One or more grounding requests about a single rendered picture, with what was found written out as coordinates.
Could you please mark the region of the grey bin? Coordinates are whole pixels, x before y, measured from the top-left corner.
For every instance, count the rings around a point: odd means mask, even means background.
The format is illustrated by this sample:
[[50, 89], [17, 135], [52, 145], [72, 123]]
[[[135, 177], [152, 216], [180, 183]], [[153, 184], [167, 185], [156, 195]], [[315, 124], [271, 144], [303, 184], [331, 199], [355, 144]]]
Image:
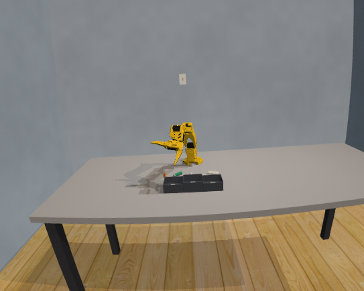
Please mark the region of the grey bin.
[[221, 174], [185, 174], [183, 176], [165, 177], [163, 189], [164, 194], [222, 191], [223, 182], [220, 181], [223, 181]]

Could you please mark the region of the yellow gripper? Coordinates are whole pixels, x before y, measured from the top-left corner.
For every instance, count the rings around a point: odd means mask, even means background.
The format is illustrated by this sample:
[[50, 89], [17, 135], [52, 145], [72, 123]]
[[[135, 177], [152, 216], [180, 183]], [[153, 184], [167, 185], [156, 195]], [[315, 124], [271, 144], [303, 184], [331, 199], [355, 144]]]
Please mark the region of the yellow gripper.
[[176, 140], [173, 140], [173, 141], [172, 140], [168, 140], [168, 141], [165, 141], [165, 142], [162, 142], [162, 141], [152, 141], [151, 143], [157, 144], [159, 146], [163, 146], [164, 148], [166, 148], [168, 150], [175, 150], [177, 152], [177, 154], [176, 154], [176, 160], [175, 160], [174, 166], [176, 165], [179, 157], [182, 154], [183, 142], [179, 142], [179, 141], [176, 141]]

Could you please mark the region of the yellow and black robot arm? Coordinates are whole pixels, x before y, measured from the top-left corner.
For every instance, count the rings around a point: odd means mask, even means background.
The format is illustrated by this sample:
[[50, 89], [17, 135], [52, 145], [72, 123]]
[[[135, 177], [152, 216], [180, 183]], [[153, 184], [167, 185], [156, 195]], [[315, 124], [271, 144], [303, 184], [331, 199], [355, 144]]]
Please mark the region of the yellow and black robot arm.
[[[202, 158], [196, 156], [197, 140], [192, 123], [172, 125], [170, 129], [170, 137], [173, 138], [173, 140], [183, 142], [186, 147], [187, 158], [183, 160], [183, 164], [189, 166], [191, 163], [195, 162], [195, 164], [200, 165], [203, 162]], [[190, 138], [192, 142], [188, 142], [188, 138]]]

